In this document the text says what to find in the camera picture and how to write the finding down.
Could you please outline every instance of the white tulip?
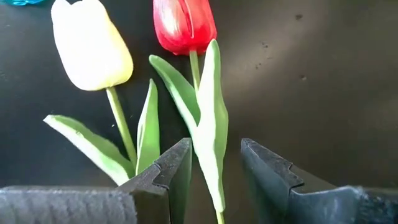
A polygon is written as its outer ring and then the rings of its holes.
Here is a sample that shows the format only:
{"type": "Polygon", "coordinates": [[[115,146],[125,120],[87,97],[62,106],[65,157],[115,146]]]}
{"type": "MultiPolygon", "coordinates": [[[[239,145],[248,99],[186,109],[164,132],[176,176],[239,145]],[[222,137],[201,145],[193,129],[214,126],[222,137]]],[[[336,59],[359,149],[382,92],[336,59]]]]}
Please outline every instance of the white tulip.
{"type": "Polygon", "coordinates": [[[129,50],[98,0],[69,4],[56,0],[51,9],[55,44],[63,67],[82,90],[100,90],[129,80],[129,50]]]}

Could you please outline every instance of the tulip leaf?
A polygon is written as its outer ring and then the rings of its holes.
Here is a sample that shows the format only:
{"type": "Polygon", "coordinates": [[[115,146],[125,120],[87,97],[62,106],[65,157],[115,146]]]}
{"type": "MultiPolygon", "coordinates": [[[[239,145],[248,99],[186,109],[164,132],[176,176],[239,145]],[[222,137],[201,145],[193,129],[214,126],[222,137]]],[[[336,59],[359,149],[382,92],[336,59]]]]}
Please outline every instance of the tulip leaf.
{"type": "Polygon", "coordinates": [[[149,56],[150,64],[163,79],[190,133],[196,128],[200,120],[200,110],[197,104],[195,90],[192,85],[171,64],[162,58],[149,56]]]}
{"type": "Polygon", "coordinates": [[[121,185],[134,176],[134,166],[120,154],[119,149],[84,124],[62,115],[48,115],[44,122],[64,135],[116,184],[121,185]]]}
{"type": "Polygon", "coordinates": [[[136,175],[148,168],[160,156],[159,119],[157,112],[157,89],[149,80],[147,98],[142,109],[137,130],[136,175]]]}
{"type": "Polygon", "coordinates": [[[228,112],[221,92],[221,59],[216,40],[210,42],[206,51],[197,99],[201,118],[193,135],[193,144],[215,210],[222,212],[225,209],[222,173],[228,112]]]}

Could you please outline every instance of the dark table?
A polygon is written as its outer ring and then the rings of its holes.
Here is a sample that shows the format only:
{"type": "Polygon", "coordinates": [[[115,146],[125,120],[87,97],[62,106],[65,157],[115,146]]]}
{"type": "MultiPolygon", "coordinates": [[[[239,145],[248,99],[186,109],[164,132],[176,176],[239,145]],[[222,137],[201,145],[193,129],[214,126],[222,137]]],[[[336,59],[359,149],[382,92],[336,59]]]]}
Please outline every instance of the dark table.
{"type": "MultiPolygon", "coordinates": [[[[118,87],[132,135],[148,80],[159,89],[161,143],[188,136],[149,54],[189,74],[186,57],[158,44],[151,1],[102,1],[134,59],[118,87]]],[[[0,186],[100,185],[112,181],[42,119],[64,114],[120,148],[104,91],[77,89],[63,70],[48,1],[0,5],[0,186]]],[[[335,185],[397,187],[398,2],[211,1],[229,111],[226,222],[252,223],[239,143],[252,138],[335,185]]],[[[197,160],[187,223],[214,223],[197,160]]]]}

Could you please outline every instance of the green stem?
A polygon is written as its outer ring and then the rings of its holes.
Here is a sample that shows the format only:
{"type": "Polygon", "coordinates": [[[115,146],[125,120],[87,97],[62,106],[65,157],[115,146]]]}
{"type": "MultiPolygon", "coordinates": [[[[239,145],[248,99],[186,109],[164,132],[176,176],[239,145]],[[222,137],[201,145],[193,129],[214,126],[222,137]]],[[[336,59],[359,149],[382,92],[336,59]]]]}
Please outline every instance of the green stem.
{"type": "Polygon", "coordinates": [[[124,147],[126,148],[130,161],[135,168],[137,164],[136,148],[134,147],[134,143],[132,142],[129,127],[127,126],[126,119],[124,118],[118,94],[116,93],[116,90],[113,86],[106,89],[106,94],[108,96],[109,102],[111,103],[113,116],[116,120],[116,124],[118,125],[120,135],[122,136],[124,147]]]}
{"type": "Polygon", "coordinates": [[[217,223],[224,224],[224,215],[222,212],[216,212],[217,214],[217,223]]]}
{"type": "Polygon", "coordinates": [[[198,54],[196,50],[189,51],[189,59],[191,61],[193,87],[195,88],[195,92],[198,92],[200,84],[200,72],[199,72],[198,54]]]}

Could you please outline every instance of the red tulip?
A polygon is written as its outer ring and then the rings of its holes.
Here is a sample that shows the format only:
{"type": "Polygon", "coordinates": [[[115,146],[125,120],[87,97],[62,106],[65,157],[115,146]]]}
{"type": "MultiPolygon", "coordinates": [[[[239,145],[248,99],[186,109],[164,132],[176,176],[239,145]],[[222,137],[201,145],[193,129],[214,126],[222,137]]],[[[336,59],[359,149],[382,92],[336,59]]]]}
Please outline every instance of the red tulip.
{"type": "Polygon", "coordinates": [[[161,46],[175,55],[202,54],[217,37],[208,0],[154,0],[154,23],[161,46]]]}

